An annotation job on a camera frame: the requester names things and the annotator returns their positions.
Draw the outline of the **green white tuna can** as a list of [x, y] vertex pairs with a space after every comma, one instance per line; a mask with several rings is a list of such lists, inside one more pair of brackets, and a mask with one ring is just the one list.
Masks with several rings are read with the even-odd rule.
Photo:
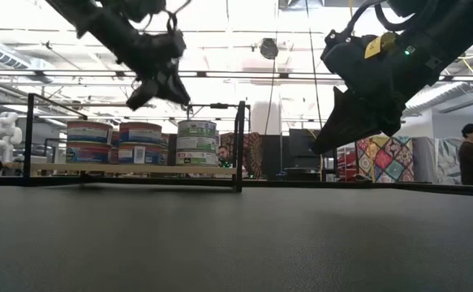
[[180, 151], [216, 152], [218, 150], [218, 143], [212, 137], [178, 136], [176, 148]]
[[214, 138], [217, 124], [210, 121], [184, 120], [178, 122], [178, 134], [182, 136], [202, 136]]
[[176, 165], [218, 166], [218, 157], [213, 152], [176, 152]]

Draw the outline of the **brown patterned cloth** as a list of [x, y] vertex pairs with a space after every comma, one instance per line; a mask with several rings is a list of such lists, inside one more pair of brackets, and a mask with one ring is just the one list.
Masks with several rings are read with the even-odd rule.
[[[226, 146], [234, 158], [234, 133], [226, 133], [220, 135], [219, 146]], [[243, 168], [254, 177], [262, 175], [262, 139], [258, 132], [243, 135]]]

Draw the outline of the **black background rack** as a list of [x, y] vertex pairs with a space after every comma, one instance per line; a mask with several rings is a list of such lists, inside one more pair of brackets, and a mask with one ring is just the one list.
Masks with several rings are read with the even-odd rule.
[[262, 136], [262, 174], [278, 181], [333, 181], [337, 150], [316, 155], [312, 145], [319, 130], [289, 129], [286, 135]]

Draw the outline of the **white robot figure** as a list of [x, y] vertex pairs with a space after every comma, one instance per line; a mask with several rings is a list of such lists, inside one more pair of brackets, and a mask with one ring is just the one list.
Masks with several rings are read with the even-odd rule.
[[14, 146], [22, 142], [23, 132], [16, 126], [16, 112], [0, 113], [0, 161], [12, 162]]

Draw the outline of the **black table mat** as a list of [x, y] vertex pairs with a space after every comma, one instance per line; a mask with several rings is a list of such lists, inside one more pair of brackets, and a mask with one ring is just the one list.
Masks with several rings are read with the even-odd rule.
[[0, 292], [473, 292], [473, 196], [0, 187]]

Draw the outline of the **silver ceiling duct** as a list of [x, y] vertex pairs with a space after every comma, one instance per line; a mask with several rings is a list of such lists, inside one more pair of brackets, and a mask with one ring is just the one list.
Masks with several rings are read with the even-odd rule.
[[473, 102], [473, 83], [453, 82], [424, 88], [406, 103], [402, 116], [418, 117], [425, 110], [462, 96], [469, 97]]
[[0, 43], [0, 64], [16, 70], [51, 70], [55, 66], [41, 58], [30, 57]]

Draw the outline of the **plain grey cloth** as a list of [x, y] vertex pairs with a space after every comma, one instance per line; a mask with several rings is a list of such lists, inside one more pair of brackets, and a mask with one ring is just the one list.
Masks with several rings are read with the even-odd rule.
[[412, 143], [415, 181], [436, 183], [435, 140], [428, 137], [415, 137]]

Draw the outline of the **black metal shelf frame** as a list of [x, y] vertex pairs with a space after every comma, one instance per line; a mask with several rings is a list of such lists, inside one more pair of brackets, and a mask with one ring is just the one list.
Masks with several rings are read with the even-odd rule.
[[20, 176], [0, 176], [0, 187], [55, 187], [71, 184], [86, 183], [117, 183], [117, 184], [146, 184], [146, 185], [175, 185], [175, 186], [202, 186], [202, 187], [230, 187], [240, 192], [243, 187], [243, 135], [244, 135], [244, 110], [247, 108], [243, 101], [237, 105], [237, 114], [234, 120], [234, 147], [233, 167], [237, 169], [236, 175], [231, 178], [114, 178], [107, 177], [106, 172], [96, 171], [61, 171], [61, 170], [31, 170], [32, 162], [32, 133], [34, 107], [36, 99], [47, 101], [57, 107], [65, 106], [42, 97], [36, 93], [29, 93], [26, 102], [26, 145], [24, 161], [20, 164], [10, 164], [11, 168], [20, 168]]

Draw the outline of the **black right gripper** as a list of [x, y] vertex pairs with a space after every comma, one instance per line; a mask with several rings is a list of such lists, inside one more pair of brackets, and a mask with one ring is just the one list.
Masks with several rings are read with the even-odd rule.
[[449, 34], [439, 31], [388, 32], [366, 45], [363, 62], [347, 90], [333, 87], [334, 107], [311, 150], [323, 154], [371, 135], [393, 136], [401, 129], [406, 103], [437, 82], [449, 64]]

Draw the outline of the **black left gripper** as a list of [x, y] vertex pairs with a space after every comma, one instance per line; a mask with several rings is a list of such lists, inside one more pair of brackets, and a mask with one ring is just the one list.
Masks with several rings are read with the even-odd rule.
[[135, 111], [154, 97], [189, 105], [191, 98], [178, 74], [162, 74], [175, 60], [183, 56], [187, 48], [183, 32], [172, 30], [151, 35], [132, 29], [129, 30], [128, 36], [130, 40], [126, 65], [140, 79], [146, 80], [143, 80], [127, 99], [127, 107]]

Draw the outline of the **teal patterned cloth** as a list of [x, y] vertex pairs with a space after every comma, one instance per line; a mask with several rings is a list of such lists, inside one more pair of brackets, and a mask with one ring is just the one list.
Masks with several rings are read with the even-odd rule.
[[461, 184], [458, 150], [464, 138], [447, 138], [439, 140], [437, 154], [438, 182]]

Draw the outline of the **colourful patchwork quilt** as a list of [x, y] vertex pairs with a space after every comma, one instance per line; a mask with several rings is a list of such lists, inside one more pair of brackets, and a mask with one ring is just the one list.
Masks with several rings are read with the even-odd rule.
[[413, 143], [409, 136], [375, 135], [355, 142], [360, 175], [374, 183], [413, 182]]

